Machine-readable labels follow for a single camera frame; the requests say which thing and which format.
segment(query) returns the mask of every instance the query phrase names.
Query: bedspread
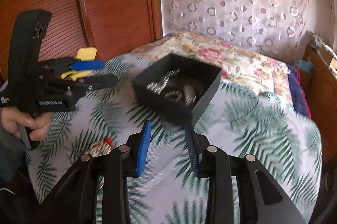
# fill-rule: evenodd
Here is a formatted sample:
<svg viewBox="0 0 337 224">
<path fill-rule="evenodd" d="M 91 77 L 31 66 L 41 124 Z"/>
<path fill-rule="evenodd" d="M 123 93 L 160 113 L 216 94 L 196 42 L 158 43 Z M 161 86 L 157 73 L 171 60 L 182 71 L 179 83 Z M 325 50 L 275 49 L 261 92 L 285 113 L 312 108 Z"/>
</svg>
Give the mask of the bedspread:
<svg viewBox="0 0 337 224">
<path fill-rule="evenodd" d="M 223 40 L 190 32 L 175 32 L 132 51 L 159 60 L 170 52 L 222 67 L 222 78 L 252 89 L 256 94 L 277 93 L 291 103 L 287 65 L 273 58 L 243 50 Z"/>
<path fill-rule="evenodd" d="M 151 63 L 132 54 L 110 60 L 99 73 L 114 73 L 119 78 L 114 89 L 88 92 L 75 111 L 54 113 L 47 138 L 26 154 L 40 202 L 92 143 L 109 136 L 116 146 L 124 144 L 149 119 L 152 136 L 145 171 L 140 178 L 128 178 L 132 223 L 204 223 L 208 180 L 193 175 L 184 131 L 138 104 L 134 97 L 131 79 Z M 230 155 L 256 155 L 309 220 L 321 177 L 321 136 L 313 122 L 249 88 L 221 82 L 195 131 Z M 233 184 L 236 224 L 239 210 L 234 178 Z M 102 189 L 97 223 L 101 216 Z"/>
</svg>

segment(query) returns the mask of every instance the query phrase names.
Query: red bead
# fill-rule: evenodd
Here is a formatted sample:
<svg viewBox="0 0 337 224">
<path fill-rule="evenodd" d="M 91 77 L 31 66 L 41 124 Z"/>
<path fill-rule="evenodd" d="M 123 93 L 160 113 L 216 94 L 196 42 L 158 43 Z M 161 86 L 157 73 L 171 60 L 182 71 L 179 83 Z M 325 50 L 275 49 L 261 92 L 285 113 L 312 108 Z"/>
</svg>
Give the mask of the red bead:
<svg viewBox="0 0 337 224">
<path fill-rule="evenodd" d="M 111 137 L 107 137 L 107 138 L 105 139 L 105 143 L 111 144 L 111 143 L 112 143 L 112 138 L 111 138 Z"/>
</svg>

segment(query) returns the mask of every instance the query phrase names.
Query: black box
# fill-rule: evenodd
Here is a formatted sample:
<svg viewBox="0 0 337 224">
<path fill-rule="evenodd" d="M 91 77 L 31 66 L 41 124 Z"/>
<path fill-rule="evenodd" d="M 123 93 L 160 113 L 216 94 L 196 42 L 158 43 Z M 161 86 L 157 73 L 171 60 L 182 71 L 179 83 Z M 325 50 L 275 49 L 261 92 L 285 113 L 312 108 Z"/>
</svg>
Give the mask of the black box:
<svg viewBox="0 0 337 224">
<path fill-rule="evenodd" d="M 151 82 L 159 82 L 167 72 L 180 69 L 178 75 L 193 78 L 203 85 L 203 94 L 192 107 L 169 101 L 162 94 L 157 95 L 146 89 Z M 192 120 L 197 123 L 219 88 L 221 68 L 194 59 L 169 54 L 141 72 L 134 80 L 136 99 L 156 110 L 168 121 L 183 124 Z"/>
</svg>

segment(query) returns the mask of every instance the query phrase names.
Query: screw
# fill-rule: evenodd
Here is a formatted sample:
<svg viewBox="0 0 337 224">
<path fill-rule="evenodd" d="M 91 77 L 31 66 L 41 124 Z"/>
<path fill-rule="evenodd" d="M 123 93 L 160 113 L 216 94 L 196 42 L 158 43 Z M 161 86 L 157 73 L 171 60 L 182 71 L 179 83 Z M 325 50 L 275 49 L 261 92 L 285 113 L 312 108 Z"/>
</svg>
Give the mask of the screw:
<svg viewBox="0 0 337 224">
<path fill-rule="evenodd" d="M 250 162 L 254 162 L 256 157 L 252 154 L 248 154 L 248 155 L 246 155 L 246 159 Z"/>
<path fill-rule="evenodd" d="M 129 151 L 129 146 L 121 145 L 121 146 L 119 146 L 119 151 L 121 151 L 122 153 L 125 153 L 125 152 Z"/>
<path fill-rule="evenodd" d="M 218 151 L 218 148 L 215 147 L 215 146 L 208 146 L 207 147 L 207 150 L 210 152 L 210 153 L 216 153 Z"/>
<path fill-rule="evenodd" d="M 81 160 L 82 160 L 83 162 L 88 161 L 89 159 L 90 159 L 90 155 L 87 154 L 87 153 L 81 156 Z"/>
</svg>

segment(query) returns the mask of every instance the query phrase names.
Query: human hand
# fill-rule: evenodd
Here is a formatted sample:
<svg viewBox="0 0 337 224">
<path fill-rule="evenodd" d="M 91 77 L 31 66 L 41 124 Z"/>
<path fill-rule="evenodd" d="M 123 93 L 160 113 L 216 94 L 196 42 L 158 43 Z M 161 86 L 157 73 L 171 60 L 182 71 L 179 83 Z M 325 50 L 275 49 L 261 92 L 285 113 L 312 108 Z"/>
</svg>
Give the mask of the human hand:
<svg viewBox="0 0 337 224">
<path fill-rule="evenodd" d="M 5 107 L 1 110 L 1 123 L 6 131 L 17 139 L 21 139 L 17 124 L 32 129 L 29 138 L 31 140 L 43 140 L 49 131 L 52 113 L 43 113 L 37 118 L 32 118 L 27 113 L 20 112 L 16 107 Z"/>
</svg>

